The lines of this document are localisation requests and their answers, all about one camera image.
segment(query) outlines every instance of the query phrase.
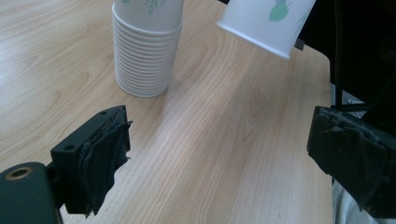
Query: paper cup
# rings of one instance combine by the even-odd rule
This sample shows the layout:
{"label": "paper cup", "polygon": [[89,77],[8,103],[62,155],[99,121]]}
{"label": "paper cup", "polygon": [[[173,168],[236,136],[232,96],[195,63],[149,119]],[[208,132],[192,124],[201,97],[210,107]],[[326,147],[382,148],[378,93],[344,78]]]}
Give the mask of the paper cup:
{"label": "paper cup", "polygon": [[289,59],[315,0],[231,0],[218,25]]}
{"label": "paper cup", "polygon": [[182,21],[184,0],[116,0],[120,21],[152,33],[175,30]]}

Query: wood grain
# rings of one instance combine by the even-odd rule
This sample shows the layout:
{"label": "wood grain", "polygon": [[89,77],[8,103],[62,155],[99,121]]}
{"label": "wood grain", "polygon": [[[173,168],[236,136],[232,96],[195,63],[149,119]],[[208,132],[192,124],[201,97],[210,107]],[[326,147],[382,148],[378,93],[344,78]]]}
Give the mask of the wood grain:
{"label": "wood grain", "polygon": [[285,61],[222,31],[224,5],[186,0],[168,90],[122,91],[111,1],[3,1],[0,170],[51,161],[96,112],[126,105],[131,157],[99,214],[65,223],[331,223],[331,180],[306,153],[315,105],[329,105],[329,61],[305,47]]}

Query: cup rim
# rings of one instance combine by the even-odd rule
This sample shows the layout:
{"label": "cup rim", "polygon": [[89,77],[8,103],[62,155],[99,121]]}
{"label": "cup rim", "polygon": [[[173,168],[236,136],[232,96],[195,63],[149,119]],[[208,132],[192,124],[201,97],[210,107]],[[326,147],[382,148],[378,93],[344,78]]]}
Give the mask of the cup rim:
{"label": "cup rim", "polygon": [[143,33],[138,33],[134,29],[129,29],[128,27],[125,27],[125,24],[122,24],[120,21],[117,20],[117,18],[113,19],[113,26],[117,27],[118,30],[126,35],[133,35],[136,38],[139,39],[149,39],[150,41],[157,41],[157,39],[160,40],[167,40],[167,39],[172,39],[175,35],[178,35],[181,32],[182,26],[177,28],[175,31],[172,33],[170,32],[168,35],[147,35]]}
{"label": "cup rim", "polygon": [[123,76],[119,76],[119,78],[122,79],[125,82],[125,84],[137,89],[141,89],[142,91],[155,90],[158,87],[161,87],[163,83],[166,82],[168,79],[168,78],[164,78],[162,80],[159,80],[158,82],[152,82],[152,83],[138,83],[131,79],[127,79],[126,77]]}
{"label": "cup rim", "polygon": [[145,57],[145,56],[132,54],[132,52],[125,49],[120,49],[119,47],[116,46],[114,48],[115,48],[115,52],[118,53],[118,57],[121,57],[122,59],[124,59],[125,62],[128,63],[142,63],[142,64],[149,63],[149,64],[159,65],[159,64],[169,63],[176,56],[175,53],[170,52],[164,55]]}
{"label": "cup rim", "polygon": [[136,86],[133,83],[125,80],[123,77],[119,77],[117,76],[117,78],[119,79],[119,81],[122,81],[122,83],[124,84],[124,86],[127,86],[129,88],[135,89],[135,90],[139,90],[139,91],[145,91],[145,92],[152,92],[152,91],[156,91],[159,90],[163,87],[164,84],[168,84],[170,80],[165,80],[165,82],[160,83],[160,85],[155,86],[155,87],[144,87],[144,86]]}
{"label": "cup rim", "polygon": [[118,39],[114,41],[114,46],[116,46],[119,50],[124,51],[125,53],[134,55],[135,57],[139,58],[158,58],[158,57],[165,57],[163,55],[170,55],[177,51],[178,45],[174,45],[172,48],[169,47],[168,49],[158,49],[158,50],[143,50],[137,49],[133,47],[129,47],[127,44],[120,42]]}
{"label": "cup rim", "polygon": [[155,96],[161,95],[162,93],[164,93],[164,92],[166,91],[166,89],[167,89],[168,86],[169,86],[169,83],[168,83],[168,85],[165,86],[165,88],[164,88],[163,90],[156,91],[156,92],[151,92],[151,93],[149,93],[149,94],[144,94],[144,93],[142,94],[142,93],[139,93],[139,92],[136,92],[136,91],[133,92],[133,91],[126,90],[125,87],[122,87],[122,84],[120,84],[120,82],[118,81],[117,77],[116,77],[116,82],[119,84],[119,87],[120,87],[123,91],[125,91],[126,93],[131,94],[131,95],[133,95],[133,96],[137,96],[137,97],[143,97],[143,98],[155,97]]}
{"label": "cup rim", "polygon": [[153,88],[158,85],[161,85],[164,81],[166,81],[169,78],[168,76],[165,76],[165,77],[161,77],[161,78],[149,78],[148,80],[142,80],[142,79],[138,79],[138,78],[128,77],[125,74],[123,74],[122,72],[119,73],[118,76],[123,77],[126,81],[131,82],[132,84],[134,84],[136,86],[145,87],[145,88],[147,88],[147,87]]}
{"label": "cup rim", "polygon": [[162,67],[158,70],[152,70],[152,71],[145,71],[145,70],[139,70],[133,67],[130,67],[127,64],[124,64],[123,62],[120,62],[119,60],[116,61],[116,66],[120,67],[123,71],[125,72],[130,72],[133,73],[135,76],[138,77],[147,77],[147,76],[151,76],[151,77],[158,77],[158,76],[162,76],[164,71],[167,70],[172,70],[172,65],[168,65],[166,67]]}
{"label": "cup rim", "polygon": [[131,24],[128,24],[127,22],[123,21],[122,18],[120,18],[120,16],[117,14],[117,11],[114,8],[114,4],[113,4],[113,7],[112,7],[112,11],[113,11],[113,16],[116,17],[116,19],[119,20],[124,26],[126,26],[126,27],[128,27],[130,29],[134,29],[138,33],[141,33],[141,34],[144,34],[144,35],[169,35],[169,34],[172,34],[174,31],[176,31],[178,29],[181,29],[182,24],[183,24],[183,20],[182,20],[180,25],[176,29],[173,29],[173,30],[170,30],[170,31],[160,31],[159,32],[159,31],[144,30],[144,29],[141,29],[141,28],[134,27]]}
{"label": "cup rim", "polygon": [[150,48],[158,48],[158,47],[168,46],[169,44],[175,44],[176,42],[178,42],[180,37],[180,34],[177,34],[174,36],[175,38],[169,38],[166,40],[159,39],[158,41],[151,42],[151,41],[145,41],[144,39],[138,39],[138,38],[136,39],[130,37],[129,35],[121,32],[117,27],[113,27],[113,32],[119,39],[125,42],[134,43],[135,45],[138,46],[150,47]]}
{"label": "cup rim", "polygon": [[170,63],[174,62],[174,58],[170,58],[166,61],[161,61],[160,63],[155,63],[155,62],[150,62],[150,61],[146,61],[146,62],[142,62],[142,61],[136,61],[136,60],[131,60],[125,57],[120,57],[120,55],[117,56],[117,58],[119,60],[121,60],[123,63],[130,65],[132,67],[137,68],[136,66],[141,66],[144,68],[150,68],[150,67],[157,67],[157,68],[161,68],[164,67]]}

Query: white paper cup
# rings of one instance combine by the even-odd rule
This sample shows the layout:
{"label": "white paper cup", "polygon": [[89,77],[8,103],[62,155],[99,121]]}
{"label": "white paper cup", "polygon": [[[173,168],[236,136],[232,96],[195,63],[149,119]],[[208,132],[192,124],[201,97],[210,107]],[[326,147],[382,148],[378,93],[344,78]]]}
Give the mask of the white paper cup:
{"label": "white paper cup", "polygon": [[[155,17],[153,16],[155,13],[165,15],[164,12],[160,12],[159,8],[158,11],[155,8],[156,10],[151,11],[149,15],[142,16],[147,19],[146,21],[136,20],[135,16],[142,12],[134,14],[134,11],[137,8],[142,9],[145,2],[151,4],[155,1],[138,2],[137,0],[120,0],[113,5],[116,80],[123,90],[132,95],[152,97],[164,92],[171,80],[181,33],[181,15],[178,20],[164,17],[150,21],[151,17]],[[168,3],[171,6],[175,2],[180,2],[180,0],[163,2],[162,7],[165,8]],[[126,8],[132,11],[126,14],[124,11]],[[155,25],[149,26],[155,22],[163,23],[162,21],[167,21],[165,26],[161,26],[162,29],[155,30]]]}
{"label": "white paper cup", "polygon": [[288,59],[315,0],[231,0],[218,25]]}
{"label": "white paper cup", "polygon": [[120,21],[152,33],[175,30],[182,21],[184,0],[116,0],[113,12]]}

